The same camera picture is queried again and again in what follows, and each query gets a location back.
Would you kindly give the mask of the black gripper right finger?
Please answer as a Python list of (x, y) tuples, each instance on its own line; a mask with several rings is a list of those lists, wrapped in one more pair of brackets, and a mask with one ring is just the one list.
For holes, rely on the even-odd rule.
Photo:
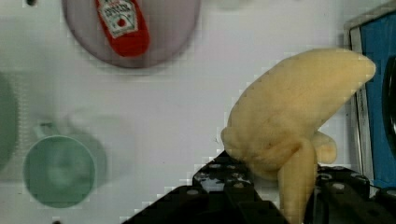
[(319, 166), (304, 224), (396, 224), (395, 188), (342, 166)]

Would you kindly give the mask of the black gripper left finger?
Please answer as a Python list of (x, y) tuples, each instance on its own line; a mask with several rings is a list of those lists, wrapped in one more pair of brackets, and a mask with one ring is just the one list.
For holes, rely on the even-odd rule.
[(264, 201), (248, 168), (221, 152), (192, 178), (121, 224), (289, 224)]

